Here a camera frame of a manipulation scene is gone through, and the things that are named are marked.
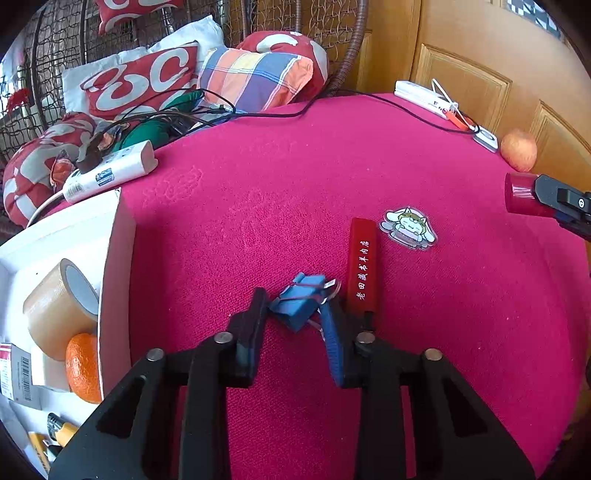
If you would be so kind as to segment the red round cap jar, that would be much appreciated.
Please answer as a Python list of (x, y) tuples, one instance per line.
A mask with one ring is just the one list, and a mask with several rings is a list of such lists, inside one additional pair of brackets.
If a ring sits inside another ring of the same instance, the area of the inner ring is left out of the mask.
[(542, 204), (535, 195), (538, 176), (529, 173), (507, 173), (505, 177), (505, 206), (509, 213), (547, 217), (554, 216), (554, 210)]

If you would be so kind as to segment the orange mandarin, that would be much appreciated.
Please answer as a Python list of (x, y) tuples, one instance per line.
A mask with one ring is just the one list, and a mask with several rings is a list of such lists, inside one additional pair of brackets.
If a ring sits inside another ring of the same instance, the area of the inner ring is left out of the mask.
[(73, 336), (66, 348), (66, 376), (71, 391), (91, 404), (102, 401), (100, 390), (97, 337), (80, 333)]

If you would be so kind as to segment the red white small box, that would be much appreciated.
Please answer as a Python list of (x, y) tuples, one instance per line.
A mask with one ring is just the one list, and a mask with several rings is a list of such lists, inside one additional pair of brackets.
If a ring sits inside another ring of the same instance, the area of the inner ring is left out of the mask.
[(29, 408), (37, 408), (32, 387), (30, 354), (14, 344), (2, 343), (0, 350), (1, 393), (7, 399)]

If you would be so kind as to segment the cartoon sticker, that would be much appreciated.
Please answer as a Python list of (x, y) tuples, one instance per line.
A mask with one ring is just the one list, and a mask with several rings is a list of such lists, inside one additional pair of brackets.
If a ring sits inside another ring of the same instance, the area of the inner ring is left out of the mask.
[(387, 211), (379, 228), (391, 240), (413, 250), (427, 250), (438, 241), (429, 218), (411, 206)]

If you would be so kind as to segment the red long lighter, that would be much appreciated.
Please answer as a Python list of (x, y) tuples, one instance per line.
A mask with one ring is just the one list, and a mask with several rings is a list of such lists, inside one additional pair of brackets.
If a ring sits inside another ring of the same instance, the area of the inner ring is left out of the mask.
[(353, 218), (346, 266), (346, 309), (356, 317), (375, 314), (379, 293), (379, 240), (374, 221)]

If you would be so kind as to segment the blue binder clip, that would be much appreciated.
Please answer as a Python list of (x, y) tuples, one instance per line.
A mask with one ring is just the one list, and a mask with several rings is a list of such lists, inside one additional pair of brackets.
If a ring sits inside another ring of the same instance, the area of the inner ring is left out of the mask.
[(300, 272), (283, 291), (270, 302), (270, 312), (293, 332), (298, 332), (318, 311), (339, 293), (341, 282), (322, 274)]

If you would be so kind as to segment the yellow lighter right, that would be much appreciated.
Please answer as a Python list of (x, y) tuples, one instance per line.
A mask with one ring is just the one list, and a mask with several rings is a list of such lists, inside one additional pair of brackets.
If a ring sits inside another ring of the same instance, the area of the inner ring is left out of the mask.
[(55, 413), (47, 415), (47, 430), (49, 437), (59, 446), (65, 447), (77, 433), (78, 427)]

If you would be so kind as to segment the small white device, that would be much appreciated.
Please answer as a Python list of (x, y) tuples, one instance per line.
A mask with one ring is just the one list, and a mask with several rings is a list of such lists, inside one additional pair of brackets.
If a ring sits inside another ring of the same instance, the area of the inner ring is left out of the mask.
[(481, 146), (492, 153), (496, 153), (499, 149), (497, 137), (482, 126), (477, 126), (474, 130), (473, 139)]

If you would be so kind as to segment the wooden door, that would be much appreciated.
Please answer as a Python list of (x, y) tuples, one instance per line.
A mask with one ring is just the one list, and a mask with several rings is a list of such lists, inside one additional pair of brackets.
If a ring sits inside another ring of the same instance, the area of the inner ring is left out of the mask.
[(391, 92), (437, 79), (461, 110), (503, 137), (535, 137), (533, 168), (590, 187), (590, 76), (572, 46), (504, 1), (372, 1), (346, 86)]

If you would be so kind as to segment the white box on table edge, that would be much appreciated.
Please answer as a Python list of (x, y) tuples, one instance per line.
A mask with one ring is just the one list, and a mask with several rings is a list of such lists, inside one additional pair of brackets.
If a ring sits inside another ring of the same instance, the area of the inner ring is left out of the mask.
[(396, 82), (394, 95), (441, 118), (446, 118), (448, 112), (454, 112), (458, 108), (458, 103), (453, 102), (444, 93), (407, 80), (398, 80)]

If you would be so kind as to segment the red white round cushion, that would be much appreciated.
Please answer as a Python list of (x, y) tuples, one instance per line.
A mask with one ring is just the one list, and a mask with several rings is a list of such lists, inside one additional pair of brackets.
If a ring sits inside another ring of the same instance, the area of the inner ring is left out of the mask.
[(3, 174), (3, 205), (14, 224), (25, 227), (36, 209), (53, 194), (50, 173), (57, 156), (65, 151), (74, 160), (95, 128), (89, 115), (70, 113), (16, 151)]

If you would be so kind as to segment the white power strip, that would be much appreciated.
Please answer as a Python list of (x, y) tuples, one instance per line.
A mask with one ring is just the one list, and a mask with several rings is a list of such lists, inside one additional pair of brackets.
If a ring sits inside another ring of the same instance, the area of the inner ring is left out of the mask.
[(74, 204), (151, 173), (158, 165), (149, 140), (108, 154), (95, 168), (75, 171), (65, 181), (64, 199)]

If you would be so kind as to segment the plaid cushion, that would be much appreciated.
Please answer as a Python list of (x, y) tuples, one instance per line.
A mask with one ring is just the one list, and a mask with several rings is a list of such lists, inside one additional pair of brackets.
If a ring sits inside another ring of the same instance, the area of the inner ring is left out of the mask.
[(328, 78), (328, 53), (320, 44), (297, 32), (260, 31), (238, 47), (211, 50), (198, 87), (208, 103), (259, 113), (310, 101)]

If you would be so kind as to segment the red hanging ornament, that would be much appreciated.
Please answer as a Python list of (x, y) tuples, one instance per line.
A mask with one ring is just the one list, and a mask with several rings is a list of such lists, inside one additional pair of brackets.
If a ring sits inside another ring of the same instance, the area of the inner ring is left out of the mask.
[(21, 88), (14, 91), (7, 100), (6, 111), (11, 113), (17, 107), (30, 105), (32, 94), (28, 88)]

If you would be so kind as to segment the red white square cushion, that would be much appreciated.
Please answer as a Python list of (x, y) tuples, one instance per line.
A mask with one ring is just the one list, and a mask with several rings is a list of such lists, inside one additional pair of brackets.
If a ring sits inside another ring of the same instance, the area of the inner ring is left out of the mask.
[(89, 114), (119, 120), (130, 113), (162, 110), (197, 87), (198, 45), (189, 43), (143, 55), (102, 70), (81, 84)]

